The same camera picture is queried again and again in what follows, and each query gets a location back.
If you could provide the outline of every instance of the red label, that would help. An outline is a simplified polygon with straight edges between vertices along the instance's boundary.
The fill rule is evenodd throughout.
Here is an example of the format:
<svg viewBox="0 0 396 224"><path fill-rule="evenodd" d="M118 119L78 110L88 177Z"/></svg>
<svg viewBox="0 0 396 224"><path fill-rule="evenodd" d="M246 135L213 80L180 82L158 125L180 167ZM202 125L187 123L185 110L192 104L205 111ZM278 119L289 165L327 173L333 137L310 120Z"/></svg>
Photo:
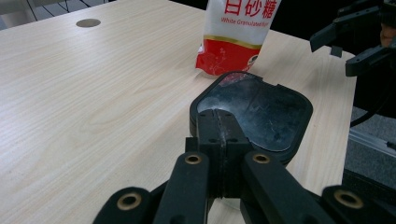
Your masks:
<svg viewBox="0 0 396 224"><path fill-rule="evenodd" d="M198 52L196 67L213 76L229 71L247 71L257 59L260 49L233 43L204 39L204 50Z"/></svg>
<svg viewBox="0 0 396 224"><path fill-rule="evenodd" d="M235 14L239 16L241 9L245 10L245 15L254 17L262 11L262 17L265 19L272 18L276 9L276 0L248 0L245 8L242 0L227 0L225 4L224 14Z"/></svg>

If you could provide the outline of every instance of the table grommet hole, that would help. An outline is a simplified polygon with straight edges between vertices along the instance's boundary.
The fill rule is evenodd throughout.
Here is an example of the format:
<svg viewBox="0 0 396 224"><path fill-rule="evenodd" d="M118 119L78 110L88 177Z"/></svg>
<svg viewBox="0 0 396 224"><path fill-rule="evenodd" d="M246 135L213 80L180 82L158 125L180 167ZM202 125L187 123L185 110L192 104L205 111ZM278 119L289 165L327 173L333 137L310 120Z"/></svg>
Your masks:
<svg viewBox="0 0 396 224"><path fill-rule="evenodd" d="M97 19L86 19L86 20L78 21L76 23L76 26L82 27L82 28L90 28L90 27L93 27L93 26L97 26L100 23L101 22L99 20L97 20Z"/></svg>

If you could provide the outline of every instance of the wooden table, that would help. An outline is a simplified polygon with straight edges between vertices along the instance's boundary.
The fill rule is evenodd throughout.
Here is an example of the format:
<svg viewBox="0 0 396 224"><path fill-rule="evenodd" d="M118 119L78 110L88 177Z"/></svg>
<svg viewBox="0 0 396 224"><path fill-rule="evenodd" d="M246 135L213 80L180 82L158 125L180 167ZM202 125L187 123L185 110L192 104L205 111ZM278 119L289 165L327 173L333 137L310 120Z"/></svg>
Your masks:
<svg viewBox="0 0 396 224"><path fill-rule="evenodd" d="M81 28L76 22L97 19ZM0 32L0 223L92 223L109 196L153 190L184 152L189 107L214 79L194 68L205 12L165 0L83 9ZM250 72L314 107L287 169L340 184L355 78L307 41L267 36ZM243 223L216 202L209 223Z"/></svg>

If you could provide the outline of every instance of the black plastic part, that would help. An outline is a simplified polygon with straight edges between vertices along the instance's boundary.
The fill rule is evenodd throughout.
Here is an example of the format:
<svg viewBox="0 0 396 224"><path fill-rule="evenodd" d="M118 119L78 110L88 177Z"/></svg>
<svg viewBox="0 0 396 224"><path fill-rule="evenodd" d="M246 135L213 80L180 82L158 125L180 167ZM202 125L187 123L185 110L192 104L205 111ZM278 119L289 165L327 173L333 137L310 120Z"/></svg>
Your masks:
<svg viewBox="0 0 396 224"><path fill-rule="evenodd" d="M179 156L153 223L206 223L208 173L205 154L186 152Z"/></svg>
<svg viewBox="0 0 396 224"><path fill-rule="evenodd" d="M340 34L353 32L365 26L379 23L379 10L379 7L369 7L348 15L341 13L343 16L334 19L332 24L324 27L310 37L311 51L314 52L332 43Z"/></svg>
<svg viewBox="0 0 396 224"><path fill-rule="evenodd" d="M342 17L353 12L364 10L368 7L375 7L376 1L372 0L358 0L354 1L351 5L347 7L339 8L337 11L337 17Z"/></svg>
<svg viewBox="0 0 396 224"><path fill-rule="evenodd" d="M376 46L367 49L357 56L346 61L346 76L356 77L370 74L371 71L384 63L390 63L394 59L392 49Z"/></svg>
<svg viewBox="0 0 396 224"><path fill-rule="evenodd" d="M393 0L384 0L380 15L382 23L396 27L396 2Z"/></svg>
<svg viewBox="0 0 396 224"><path fill-rule="evenodd" d="M242 71L223 74L192 102L192 136L197 136L198 113L207 109L234 114L253 147L283 164L297 152L313 112L311 103L299 92Z"/></svg>
<svg viewBox="0 0 396 224"><path fill-rule="evenodd" d="M240 163L244 155L254 150L245 137L235 116L224 110L205 110L199 113L196 140L188 145L206 154L210 161L209 197L239 198L243 177Z"/></svg>
<svg viewBox="0 0 396 224"><path fill-rule="evenodd" d="M297 180L268 154L249 152L242 173L269 223L335 223Z"/></svg>
<svg viewBox="0 0 396 224"><path fill-rule="evenodd" d="M343 49L337 46L332 46L332 50L330 51L332 56L341 58L343 56Z"/></svg>
<svg viewBox="0 0 396 224"><path fill-rule="evenodd" d="M347 187L327 187L321 199L337 223L396 223L396 217L387 210Z"/></svg>
<svg viewBox="0 0 396 224"><path fill-rule="evenodd" d="M393 214L396 216L396 189L348 169L344 169L342 185L359 194L366 195L376 202L382 202L381 204L384 204L388 210L393 210Z"/></svg>
<svg viewBox="0 0 396 224"><path fill-rule="evenodd" d="M102 207L93 224L150 223L155 208L145 189L127 188L114 193Z"/></svg>
<svg viewBox="0 0 396 224"><path fill-rule="evenodd" d="M257 209L258 207L249 204L245 200L241 200L241 214L246 224L270 224L262 210Z"/></svg>

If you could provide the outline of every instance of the screw hole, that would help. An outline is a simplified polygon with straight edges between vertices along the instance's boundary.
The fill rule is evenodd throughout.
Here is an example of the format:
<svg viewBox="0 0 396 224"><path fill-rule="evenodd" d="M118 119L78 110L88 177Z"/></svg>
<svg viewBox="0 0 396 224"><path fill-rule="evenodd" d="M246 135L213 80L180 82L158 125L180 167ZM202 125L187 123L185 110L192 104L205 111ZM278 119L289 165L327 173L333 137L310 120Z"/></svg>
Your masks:
<svg viewBox="0 0 396 224"><path fill-rule="evenodd" d="M142 202L142 196L138 193L128 193L122 195L117 201L117 207L122 211L136 208Z"/></svg>
<svg viewBox="0 0 396 224"><path fill-rule="evenodd" d="M267 156L263 155L263 154L254 155L253 156L253 160L255 162L262 163L262 164L270 162L270 159Z"/></svg>
<svg viewBox="0 0 396 224"><path fill-rule="evenodd" d="M359 196L347 190L338 189L334 193L334 198L337 200L337 202L350 208L360 209L364 205Z"/></svg>
<svg viewBox="0 0 396 224"><path fill-rule="evenodd" d="M191 165L195 165L201 162L201 157L197 155L190 155L186 157L185 162Z"/></svg>

